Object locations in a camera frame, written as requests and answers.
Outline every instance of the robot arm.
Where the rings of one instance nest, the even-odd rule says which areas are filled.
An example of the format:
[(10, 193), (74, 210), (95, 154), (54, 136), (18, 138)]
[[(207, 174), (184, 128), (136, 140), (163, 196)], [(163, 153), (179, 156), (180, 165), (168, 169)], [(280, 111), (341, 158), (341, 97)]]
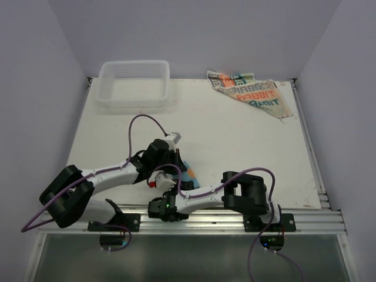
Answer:
[[(39, 201), (47, 205), (67, 186), (77, 183), (47, 208), (56, 224), (60, 228), (68, 227), (78, 220), (115, 224), (121, 217), (117, 205), (110, 200), (93, 200), (91, 196), (116, 186), (144, 181), (156, 167), (166, 163), (173, 163), (186, 171), (175, 146), (179, 140), (178, 133), (156, 139), (141, 156), (135, 154), (129, 162), (116, 166), (93, 170), (79, 170), (76, 166), (67, 166), (41, 194)], [(171, 173), (170, 170), (171, 168), (167, 167), (165, 172)]]
[[(237, 173), (223, 173), (221, 182), (227, 182), (235, 174)], [(221, 206), (245, 216), (259, 216), (263, 223), (268, 223), (271, 219), (270, 205), (272, 204), (276, 212), (271, 223), (280, 222), (280, 208), (273, 202), (268, 203), (268, 194), (262, 177), (244, 174), (225, 185), (223, 189), (217, 189), (222, 183), (185, 190), (181, 193), (178, 193), (175, 186), (164, 193), (164, 198), (149, 202), (149, 217), (159, 218), (163, 221), (179, 221), (187, 219), (188, 215), (195, 210)], [(235, 188), (238, 184), (241, 195), (235, 195)]]

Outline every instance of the metal frame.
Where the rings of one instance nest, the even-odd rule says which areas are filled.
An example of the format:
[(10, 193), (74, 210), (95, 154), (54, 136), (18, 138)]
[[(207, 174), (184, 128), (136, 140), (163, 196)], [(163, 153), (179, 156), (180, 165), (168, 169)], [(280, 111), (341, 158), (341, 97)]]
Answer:
[[(137, 234), (173, 234), (173, 235), (255, 235), (257, 232), (244, 232), (243, 216), (235, 211), (225, 209), (198, 210), (187, 220), (179, 222), (163, 222), (150, 219), (147, 216), (147, 206), (119, 205), (124, 213), (139, 213), (141, 215), (140, 231)], [(328, 210), (283, 210), (292, 213), (295, 218), (297, 231), (291, 236), (309, 235), (345, 235), (346, 229), (342, 214), (339, 211)], [(86, 232), (87, 223), (75, 223), (68, 228), (60, 229), (55, 224), (40, 227), (45, 234), (82, 234)]]
[(42, 252), (45, 247), (47, 234), (44, 232), (38, 232), (34, 242), (33, 249), (31, 250), (30, 259), (26, 268), (25, 275), (23, 276), (23, 282), (32, 282), (38, 269), (39, 261), (41, 260)]
[[(360, 281), (354, 259), (347, 242), (347, 232), (341, 212), (331, 211), (328, 197), (324, 188), (323, 180), (318, 168), (317, 159), (313, 150), (307, 125), (301, 111), (295, 81), (290, 82), (293, 89), (298, 114), (301, 120), (301, 127), (310, 157), (316, 187), (321, 203), (321, 210), (283, 210), (285, 213), (292, 213), (295, 218), (297, 231), (288, 233), (289, 236), (298, 235), (337, 235), (339, 248), (343, 255), (345, 266), (350, 278), (350, 282)], [(243, 216), (225, 209), (199, 210), (190, 215), (188, 220), (168, 223), (159, 219), (150, 219), (147, 216), (147, 206), (120, 205), (125, 213), (139, 213), (141, 215), (140, 231), (137, 234), (158, 235), (255, 235), (257, 233), (244, 232)], [(88, 232), (87, 223), (76, 223), (66, 229), (58, 228), (54, 223), (44, 225), (39, 228), (35, 244), (29, 259), (29, 264), (23, 282), (34, 280), (42, 251), (45, 246), (47, 234), (99, 234), (99, 232)]]
[(346, 235), (338, 235), (337, 238), (338, 238), (338, 243), (340, 245), (342, 257), (343, 257), (343, 260), (345, 262), (345, 266), (346, 266), (346, 270), (347, 270), (350, 282), (360, 281), (357, 266), (355, 265), (355, 260), (354, 260), (352, 253), (351, 253), (350, 246), (348, 244), (347, 236)]

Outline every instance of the white tabletop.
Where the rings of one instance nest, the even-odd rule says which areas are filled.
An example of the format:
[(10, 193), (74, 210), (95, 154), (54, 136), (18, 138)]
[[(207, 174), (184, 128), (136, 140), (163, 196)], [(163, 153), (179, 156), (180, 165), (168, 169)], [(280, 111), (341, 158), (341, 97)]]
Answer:
[[(276, 82), (294, 116), (279, 120), (260, 109), (213, 90), (206, 80), (170, 80), (168, 105), (159, 109), (107, 109), (95, 100), (94, 79), (82, 113), (68, 164), (79, 169), (115, 165), (127, 156), (127, 129), (138, 113), (153, 115), (167, 132), (182, 136), (182, 159), (201, 186), (220, 182), (228, 170), (266, 167), (276, 175), (273, 199), (285, 209), (320, 209), (293, 91), (289, 82)], [(139, 118), (132, 129), (133, 152), (163, 137), (149, 119)], [(263, 176), (270, 187), (268, 174)], [(160, 192), (146, 183), (120, 186), (94, 196), (118, 204), (147, 204)]]

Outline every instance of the purple wall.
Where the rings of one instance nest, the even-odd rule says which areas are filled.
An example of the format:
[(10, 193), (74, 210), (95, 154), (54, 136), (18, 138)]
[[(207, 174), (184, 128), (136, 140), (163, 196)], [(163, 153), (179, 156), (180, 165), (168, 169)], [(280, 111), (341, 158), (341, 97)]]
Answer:
[(35, 233), (20, 229), (66, 164), (87, 84), (47, 1), (2, 1), (0, 26), (0, 281), (21, 281)]
[(208, 69), (296, 78), (340, 0), (49, 0), (87, 76), (106, 61), (163, 59), (172, 78)]
[(343, 0), (298, 79), (325, 188), (363, 281), (376, 267), (376, 2)]

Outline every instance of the white plastic basket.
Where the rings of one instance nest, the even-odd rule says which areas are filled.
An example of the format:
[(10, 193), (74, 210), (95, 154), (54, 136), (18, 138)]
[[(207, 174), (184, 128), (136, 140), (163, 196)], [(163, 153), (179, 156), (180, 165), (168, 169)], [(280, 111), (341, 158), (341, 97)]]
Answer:
[(96, 100), (110, 108), (161, 107), (169, 81), (166, 61), (106, 62), (99, 72)]

